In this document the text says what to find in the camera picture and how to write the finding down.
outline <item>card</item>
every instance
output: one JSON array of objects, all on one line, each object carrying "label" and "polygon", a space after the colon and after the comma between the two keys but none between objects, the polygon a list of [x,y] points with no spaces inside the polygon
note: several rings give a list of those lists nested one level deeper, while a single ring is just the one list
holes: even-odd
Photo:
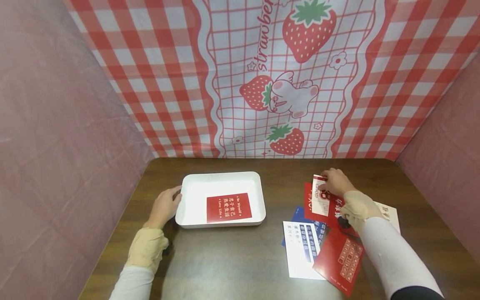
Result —
[{"label": "card", "polygon": [[233,194],[207,198],[207,223],[252,217],[248,194]]},{"label": "card", "polygon": [[[292,222],[301,222],[301,223],[311,223],[311,224],[313,224],[313,226],[315,226],[315,230],[317,232],[318,243],[322,244],[322,240],[324,239],[324,235],[325,235],[326,224],[322,223],[322,222],[312,221],[312,220],[306,219],[304,217],[304,215],[305,215],[305,212],[303,210],[303,207],[297,206],[297,209],[295,210],[295,213],[293,214],[293,217],[292,217],[291,221]],[[285,238],[283,238],[282,246],[285,247]]]},{"label": "card", "polygon": [[387,219],[393,227],[398,231],[398,233],[401,234],[400,232],[400,223],[398,222],[398,213],[396,212],[396,208],[375,202],[375,204],[380,208],[380,211],[382,212],[382,215]]},{"label": "card", "polygon": [[333,228],[326,237],[313,269],[350,297],[363,253],[362,246]]},{"label": "card", "polygon": [[312,213],[328,216],[330,206],[330,193],[326,190],[320,190],[320,186],[327,181],[326,178],[314,175],[312,185]]},{"label": "card", "polygon": [[345,200],[341,197],[331,195],[330,197],[330,208],[328,212],[328,222],[327,226],[330,228],[336,228],[343,233],[349,234],[354,237],[359,237],[359,234],[353,229],[352,226],[349,228],[342,228],[338,223],[338,218],[342,216],[340,209],[345,205]]},{"label": "card", "polygon": [[312,184],[309,182],[305,183],[304,186],[304,207],[305,207],[305,218],[317,222],[326,223],[328,221],[328,210],[327,215],[319,215],[312,211],[313,201],[312,201]]},{"label": "card", "polygon": [[320,244],[312,223],[283,222],[290,278],[325,280],[312,268]]}]

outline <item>brown table surface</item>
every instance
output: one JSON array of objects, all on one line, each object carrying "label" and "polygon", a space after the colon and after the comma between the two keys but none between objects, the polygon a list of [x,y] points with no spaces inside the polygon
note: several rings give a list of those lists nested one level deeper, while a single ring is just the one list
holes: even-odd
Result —
[{"label": "brown table surface", "polygon": [[[327,168],[340,168],[374,200],[396,207],[402,236],[436,278],[447,299],[480,299],[480,268],[404,172],[384,159],[157,158],[145,170],[80,299],[108,299],[135,233],[157,195],[196,173],[260,174],[266,219],[259,226],[182,229],[165,235],[174,251],[162,260],[150,299],[347,299],[327,281],[288,277],[282,221],[303,205],[303,184]],[[350,299],[385,299],[367,256]]]}]

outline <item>blue card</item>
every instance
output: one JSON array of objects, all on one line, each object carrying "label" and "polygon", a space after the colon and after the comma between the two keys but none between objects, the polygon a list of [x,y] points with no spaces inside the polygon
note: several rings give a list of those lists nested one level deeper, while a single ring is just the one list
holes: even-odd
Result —
[{"label": "blue card", "polygon": [[[305,211],[303,210],[303,207],[297,206],[297,209],[295,210],[291,221],[301,223],[313,223],[317,232],[318,243],[322,243],[325,234],[326,224],[318,221],[305,219]],[[285,247],[285,238],[283,238],[282,246]]]}]

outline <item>white sleeve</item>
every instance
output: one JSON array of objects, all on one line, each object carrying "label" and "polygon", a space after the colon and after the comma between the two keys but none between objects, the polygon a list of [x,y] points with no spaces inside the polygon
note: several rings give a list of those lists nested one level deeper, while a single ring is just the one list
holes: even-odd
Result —
[{"label": "white sleeve", "polygon": [[367,219],[360,238],[380,275],[387,299],[399,289],[411,286],[429,288],[443,297],[425,264],[387,220]]},{"label": "white sleeve", "polygon": [[149,300],[154,274],[148,268],[125,266],[110,300]]}]

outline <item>beige glove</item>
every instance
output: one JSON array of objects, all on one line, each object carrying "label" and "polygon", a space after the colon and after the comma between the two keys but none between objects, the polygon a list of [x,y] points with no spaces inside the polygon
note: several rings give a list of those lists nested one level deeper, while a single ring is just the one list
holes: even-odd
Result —
[{"label": "beige glove", "polygon": [[356,232],[360,233],[365,221],[372,217],[382,216],[375,202],[360,191],[349,191],[343,194],[345,205],[340,210],[342,217],[347,219]]},{"label": "beige glove", "polygon": [[155,274],[162,260],[162,252],[167,247],[168,239],[161,229],[142,228],[133,239],[125,266],[148,268]]}]

